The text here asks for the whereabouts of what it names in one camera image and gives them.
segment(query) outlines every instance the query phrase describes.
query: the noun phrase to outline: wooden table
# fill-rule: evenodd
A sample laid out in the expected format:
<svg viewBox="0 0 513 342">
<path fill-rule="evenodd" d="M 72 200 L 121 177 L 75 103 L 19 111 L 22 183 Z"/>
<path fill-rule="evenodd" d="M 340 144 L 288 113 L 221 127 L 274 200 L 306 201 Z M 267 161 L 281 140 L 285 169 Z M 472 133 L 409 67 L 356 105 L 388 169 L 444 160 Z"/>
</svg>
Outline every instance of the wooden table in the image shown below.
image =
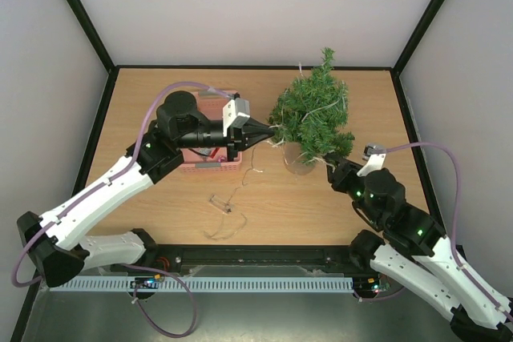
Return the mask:
<svg viewBox="0 0 513 342">
<path fill-rule="evenodd" d="M 368 142 L 386 147 L 408 142 L 388 71 L 334 74 L 349 87 L 347 130 L 356 136 L 350 159 L 362 163 Z M 252 117 L 264 123 L 277 96 L 296 76 L 296 70 L 120 70 L 88 183 L 135 142 L 146 110 L 168 84 L 188 80 L 238 90 L 249 100 Z M 251 160 L 263 172 L 251 170 Z M 386 166 L 406 186 L 408 201 L 426 210 L 411 151 L 388 155 Z M 212 194 L 232 197 L 233 212 L 226 215 L 212 206 Z M 325 166 L 318 164 L 305 176 L 293 175 L 284 167 L 282 150 L 267 143 L 246 151 L 239 171 L 174 171 L 112 212 L 91 234 L 119 234 L 133 227 L 144 228 L 158 243 L 239 245 L 349 244 L 367 228 L 349 197 L 331 190 Z"/>
</svg>

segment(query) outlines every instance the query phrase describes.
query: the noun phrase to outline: gray floor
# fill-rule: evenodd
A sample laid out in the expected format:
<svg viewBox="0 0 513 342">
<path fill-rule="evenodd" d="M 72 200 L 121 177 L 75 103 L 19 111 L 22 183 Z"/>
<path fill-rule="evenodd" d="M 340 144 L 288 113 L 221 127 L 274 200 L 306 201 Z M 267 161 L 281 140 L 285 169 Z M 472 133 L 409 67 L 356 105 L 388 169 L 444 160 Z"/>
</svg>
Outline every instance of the gray floor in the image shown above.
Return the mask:
<svg viewBox="0 0 513 342">
<path fill-rule="evenodd" d="M 410 292 L 376 304 L 347 294 L 197 294 L 200 322 L 186 341 L 458 341 L 449 324 Z M 183 332 L 185 294 L 158 293 L 145 308 Z M 40 292 L 24 341 L 164 341 L 125 293 Z"/>
</svg>

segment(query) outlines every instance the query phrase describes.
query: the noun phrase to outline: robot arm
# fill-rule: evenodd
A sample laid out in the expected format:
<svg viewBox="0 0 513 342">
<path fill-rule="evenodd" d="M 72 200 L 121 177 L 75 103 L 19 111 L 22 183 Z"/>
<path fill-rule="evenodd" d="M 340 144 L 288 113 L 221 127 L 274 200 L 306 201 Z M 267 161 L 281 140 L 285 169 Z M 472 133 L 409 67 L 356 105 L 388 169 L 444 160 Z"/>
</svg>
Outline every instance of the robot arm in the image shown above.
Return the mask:
<svg viewBox="0 0 513 342">
<path fill-rule="evenodd" d="M 224 107 L 223 120 L 211 121 L 198 111 L 192 94 L 171 93 L 157 108 L 138 152 L 132 144 L 110 170 L 65 203 L 40 216 L 27 212 L 18 219 L 24 245 L 49 227 L 30 248 L 29 257 L 50 287 L 87 268 L 152 262 L 156 244 L 142 229 L 123 235 L 85 235 L 121 203 L 182 164 L 180 149 L 225 147 L 230 161 L 273 132 L 250 117 L 248 101 L 239 95 Z"/>
<path fill-rule="evenodd" d="M 384 244 L 374 233 L 363 231 L 351 245 L 354 263 L 371 266 L 421 296 L 451 320 L 453 331 L 465 340 L 469 340 L 467 335 L 480 340 L 509 340 L 504 312 L 511 311 L 510 300 L 458 254 L 463 268 L 500 303 L 500 308 L 495 308 L 456 264 L 444 229 L 426 212 L 406 202 L 404 186 L 382 168 L 384 151 L 369 145 L 365 153 L 368 162 L 363 167 L 336 155 L 326 157 L 336 166 L 328 167 L 332 188 L 348 194 L 357 214 L 390 242 Z"/>
</svg>

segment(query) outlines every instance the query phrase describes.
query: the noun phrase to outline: pink basket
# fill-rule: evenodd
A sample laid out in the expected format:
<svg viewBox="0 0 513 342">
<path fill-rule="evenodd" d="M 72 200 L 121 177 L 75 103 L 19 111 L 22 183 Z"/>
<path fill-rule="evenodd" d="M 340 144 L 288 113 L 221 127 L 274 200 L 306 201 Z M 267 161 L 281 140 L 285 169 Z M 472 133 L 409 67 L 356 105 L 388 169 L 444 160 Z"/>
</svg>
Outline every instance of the pink basket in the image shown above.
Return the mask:
<svg viewBox="0 0 513 342">
<path fill-rule="evenodd" d="M 226 91 L 229 94 L 235 94 L 236 91 Z M 198 110 L 211 120 L 221 120 L 223 118 L 223 107 L 228 102 L 226 98 L 220 97 L 208 91 L 192 92 L 198 102 Z M 240 170 L 242 163 L 242 153 L 239 152 L 233 162 L 218 162 L 218 158 L 224 156 L 227 158 L 225 148 L 220 148 L 214 159 L 207 157 L 203 160 L 199 155 L 184 148 L 184 163 L 179 166 L 182 172 L 205 172 L 205 171 L 237 171 Z"/>
</svg>

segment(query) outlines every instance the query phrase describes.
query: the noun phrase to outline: green pine branch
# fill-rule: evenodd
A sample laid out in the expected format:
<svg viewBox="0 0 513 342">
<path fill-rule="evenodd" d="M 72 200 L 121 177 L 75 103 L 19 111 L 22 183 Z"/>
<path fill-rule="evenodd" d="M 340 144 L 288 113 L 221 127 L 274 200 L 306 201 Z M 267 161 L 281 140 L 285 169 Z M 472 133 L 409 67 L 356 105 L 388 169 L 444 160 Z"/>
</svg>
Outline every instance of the green pine branch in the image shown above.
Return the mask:
<svg viewBox="0 0 513 342">
<path fill-rule="evenodd" d="M 329 152 L 346 157 L 353 150 L 354 136 L 341 132 L 349 116 L 347 86 L 330 73 L 334 51 L 326 47 L 322 54 L 322 64 L 308 78 L 295 78 L 269 116 L 269 124 L 279 126 L 273 141 L 299 142 L 305 162 Z"/>
</svg>

